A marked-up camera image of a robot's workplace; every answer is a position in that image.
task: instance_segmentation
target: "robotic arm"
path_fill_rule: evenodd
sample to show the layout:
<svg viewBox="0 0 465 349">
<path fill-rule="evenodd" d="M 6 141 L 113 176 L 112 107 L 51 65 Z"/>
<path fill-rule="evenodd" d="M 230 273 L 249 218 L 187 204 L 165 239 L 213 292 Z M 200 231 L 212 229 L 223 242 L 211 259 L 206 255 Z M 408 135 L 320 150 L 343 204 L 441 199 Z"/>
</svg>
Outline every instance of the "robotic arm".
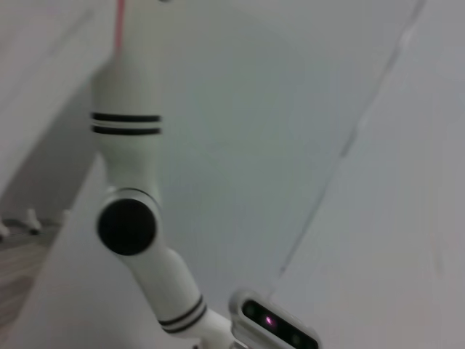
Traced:
<svg viewBox="0 0 465 349">
<path fill-rule="evenodd" d="M 124 25 L 120 21 L 117 30 L 117 35 L 121 34 L 117 39 L 121 42 L 119 52 L 94 77 L 92 130 L 108 178 L 97 233 L 131 270 L 165 332 L 198 338 L 205 349 L 228 349 L 237 345 L 230 321 L 208 308 L 185 262 L 163 237 L 156 170 L 162 138 L 159 63 L 167 6 L 158 0 L 127 1 Z M 281 313 L 279 318 L 288 316 Z M 248 327 L 240 324 L 250 321 L 236 316 L 238 325 L 234 328 L 242 333 L 240 329 Z M 249 334 L 256 331 L 259 337 L 271 338 L 265 342 L 276 344 L 277 334 L 263 328 L 248 328 L 241 341 L 247 345 Z M 286 341 L 275 347 L 301 349 Z"/>
</svg>

